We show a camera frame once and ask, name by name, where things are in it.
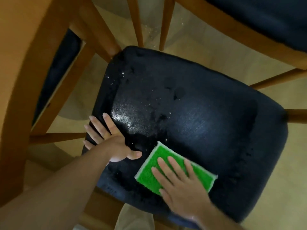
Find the pinky finger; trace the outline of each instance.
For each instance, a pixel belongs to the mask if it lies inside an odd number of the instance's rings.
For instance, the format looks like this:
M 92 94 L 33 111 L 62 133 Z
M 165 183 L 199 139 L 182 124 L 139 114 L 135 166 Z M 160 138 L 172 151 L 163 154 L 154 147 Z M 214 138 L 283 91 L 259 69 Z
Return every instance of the pinky finger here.
M 85 146 L 88 150 L 90 150 L 91 148 L 95 147 L 94 144 L 90 143 L 90 142 L 87 141 L 87 140 L 83 140 L 83 143 L 84 143 L 84 146 Z
M 185 159 L 184 163 L 185 163 L 185 167 L 187 169 L 187 172 L 189 174 L 189 178 L 190 179 L 196 178 L 196 174 L 194 173 L 194 170 L 193 170 L 193 167 L 191 165 L 191 162 L 188 159 Z
M 165 189 L 159 189 L 159 192 L 165 201 L 165 203 L 169 206 L 169 208 L 172 210 L 173 209 L 173 201 L 170 197 L 170 195 L 166 192 Z

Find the person's leg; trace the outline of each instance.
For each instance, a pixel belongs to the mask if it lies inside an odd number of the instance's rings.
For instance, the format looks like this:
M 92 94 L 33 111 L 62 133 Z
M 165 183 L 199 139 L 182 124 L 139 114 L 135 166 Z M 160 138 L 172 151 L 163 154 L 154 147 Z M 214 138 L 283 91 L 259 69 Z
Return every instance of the person's leg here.
M 152 214 L 125 203 L 119 213 L 115 230 L 154 230 L 153 218 Z

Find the green microfiber cleaning cloth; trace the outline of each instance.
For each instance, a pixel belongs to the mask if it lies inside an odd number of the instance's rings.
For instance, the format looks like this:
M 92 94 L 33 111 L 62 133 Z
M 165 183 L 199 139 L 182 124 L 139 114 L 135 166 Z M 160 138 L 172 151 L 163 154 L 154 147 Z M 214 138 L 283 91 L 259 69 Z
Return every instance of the green microfiber cleaning cloth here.
M 143 186 L 150 189 L 152 192 L 160 195 L 159 189 L 163 187 L 153 176 L 151 168 L 156 167 L 162 174 L 164 174 L 161 168 L 159 167 L 157 161 L 158 158 L 161 157 L 167 163 L 167 165 L 173 170 L 171 164 L 167 159 L 168 156 L 173 157 L 178 162 L 182 170 L 186 174 L 188 174 L 184 164 L 185 158 L 179 155 L 178 153 L 175 153 L 173 150 L 169 149 L 163 143 L 158 142 L 158 145 L 150 153 L 150 155 L 148 156 L 144 164 L 141 166 L 140 170 L 138 171 L 138 173 L 134 178 Z M 198 179 L 201 181 L 207 192 L 209 192 L 213 186 L 214 181 L 217 179 L 217 175 L 210 173 L 209 171 L 205 170 L 203 167 L 194 162 L 191 162 L 191 165 Z

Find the black leather seat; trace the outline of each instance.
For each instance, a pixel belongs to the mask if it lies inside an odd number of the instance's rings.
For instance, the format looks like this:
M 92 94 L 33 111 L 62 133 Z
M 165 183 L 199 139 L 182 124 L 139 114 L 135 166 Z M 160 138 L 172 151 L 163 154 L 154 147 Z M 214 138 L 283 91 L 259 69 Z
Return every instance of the black leather seat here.
M 307 0 L 206 0 L 237 21 L 307 52 Z
M 196 225 L 134 179 L 157 141 L 217 174 L 210 198 L 240 222 L 257 202 L 288 134 L 285 110 L 264 94 L 197 63 L 136 46 L 108 65 L 93 110 L 102 123 L 103 112 L 143 156 L 110 162 L 97 186 L 190 228 Z
M 81 39 L 70 29 L 66 32 L 49 68 L 40 93 L 32 124 L 36 122 L 57 85 L 81 49 Z

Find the finger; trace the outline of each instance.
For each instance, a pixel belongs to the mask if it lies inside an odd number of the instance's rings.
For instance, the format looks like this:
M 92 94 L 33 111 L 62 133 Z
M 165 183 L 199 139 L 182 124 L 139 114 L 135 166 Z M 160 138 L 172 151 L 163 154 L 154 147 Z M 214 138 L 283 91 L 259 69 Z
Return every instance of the finger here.
M 142 156 L 142 152 L 141 151 L 131 151 L 127 158 L 130 160 L 135 160 L 135 159 L 139 159 Z
M 170 181 L 167 180 L 167 178 L 164 177 L 164 175 L 161 174 L 160 171 L 157 168 L 152 167 L 151 172 L 153 173 L 153 175 L 157 179 L 157 181 L 164 187 L 165 190 L 167 190 L 169 192 L 172 191 L 172 188 L 173 188 L 172 183 L 170 183 Z
M 102 114 L 104 121 L 106 122 L 106 125 L 109 128 L 109 131 L 111 132 L 111 135 L 122 135 L 120 130 L 116 127 L 115 123 L 111 119 L 111 117 L 107 113 Z
M 158 158 L 158 164 L 163 173 L 165 174 L 165 176 L 171 181 L 171 183 L 176 185 L 178 184 L 178 182 L 180 182 L 176 174 L 169 168 L 169 166 L 165 163 L 165 161 L 161 157 Z
M 185 167 L 187 169 L 187 172 L 189 174 L 189 178 L 191 178 L 191 179 L 196 178 L 196 174 L 194 173 L 194 170 L 193 170 L 193 167 L 192 167 L 190 161 L 188 159 L 185 159 L 184 163 L 185 163 Z
M 164 189 L 159 189 L 159 192 L 165 201 L 165 203 L 169 206 L 169 208 L 172 210 L 173 209 L 173 201 L 171 199 L 171 196 L 166 192 Z
M 186 176 L 185 172 L 182 170 L 182 168 L 180 167 L 180 165 L 176 162 L 176 160 L 174 158 L 172 158 L 171 156 L 167 157 L 169 163 L 171 164 L 171 166 L 173 167 L 175 173 L 177 174 L 177 176 L 184 181 L 185 179 L 187 179 L 188 177 Z
M 96 132 L 94 131 L 94 129 L 88 125 L 88 124 L 85 124 L 84 125 L 85 129 L 86 129 L 86 132 L 90 135 L 90 137 L 97 143 L 101 143 L 103 142 L 103 138 L 101 138 L 101 136 Z
M 108 130 L 106 130 L 106 128 L 102 125 L 102 123 L 100 123 L 100 121 L 95 116 L 91 115 L 89 118 L 103 139 L 108 139 L 111 136 Z
M 94 144 L 90 143 L 90 142 L 87 141 L 87 140 L 83 140 L 83 143 L 84 143 L 84 146 L 85 146 L 88 150 L 90 150 L 91 148 L 95 147 Z

